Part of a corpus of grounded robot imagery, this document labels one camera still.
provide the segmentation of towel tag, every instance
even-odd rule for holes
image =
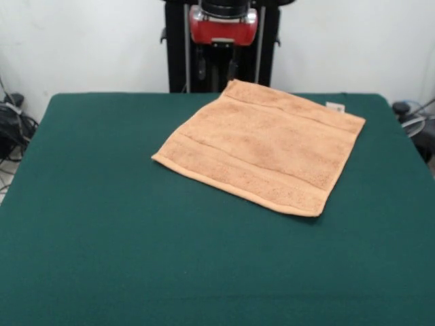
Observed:
[[[326,102],[326,107],[331,109],[331,110],[340,112],[340,113],[346,112],[346,106],[343,105],[343,104],[338,104],[338,103],[333,103],[333,102]]]

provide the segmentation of black device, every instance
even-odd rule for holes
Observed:
[[[411,111],[411,106],[406,102],[396,102],[392,106],[399,122],[405,126],[406,133],[426,163],[435,155],[435,116],[424,113],[423,110],[433,102],[415,111]]]
[[[170,92],[220,92],[233,78],[270,86],[279,7],[295,0],[164,1]]]

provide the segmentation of black metal frame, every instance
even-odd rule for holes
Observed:
[[[186,85],[186,38],[184,30],[185,4],[197,3],[197,1],[176,1],[167,0],[165,5],[166,18],[166,41],[168,55],[169,90],[170,92],[184,92],[188,90]],[[269,86],[271,84],[273,55],[275,43],[279,31],[281,12],[277,5],[267,2],[264,16],[264,32],[261,47],[260,72],[258,83]],[[247,82],[256,81],[256,71],[253,69],[257,61],[258,39],[256,38],[251,46],[239,49],[239,67],[236,74],[237,79]],[[227,83],[228,66],[233,55],[233,48],[230,44],[215,44],[213,46],[198,46],[191,38],[190,44],[190,89],[191,92],[221,91]],[[205,76],[198,74],[201,60],[199,53],[202,51],[206,68]]]

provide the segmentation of table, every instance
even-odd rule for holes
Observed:
[[[216,94],[56,95],[0,208],[0,325],[435,325],[435,183],[375,94],[319,219],[150,156]]]

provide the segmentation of black cable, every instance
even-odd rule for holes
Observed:
[[[435,103],[435,98],[433,98],[432,100],[430,100],[429,102],[427,102],[425,105],[419,107],[417,110],[415,110],[414,112],[411,112],[411,114],[416,114],[419,113],[420,111],[423,111],[426,107],[429,107],[430,105]]]
[[[10,172],[10,171],[3,170],[2,168],[0,168],[0,172],[5,173],[6,175],[15,175],[15,173]]]
[[[2,192],[3,190],[6,190],[7,188],[9,188],[9,186],[10,186],[10,184],[4,185],[2,188],[0,188],[0,192]]]

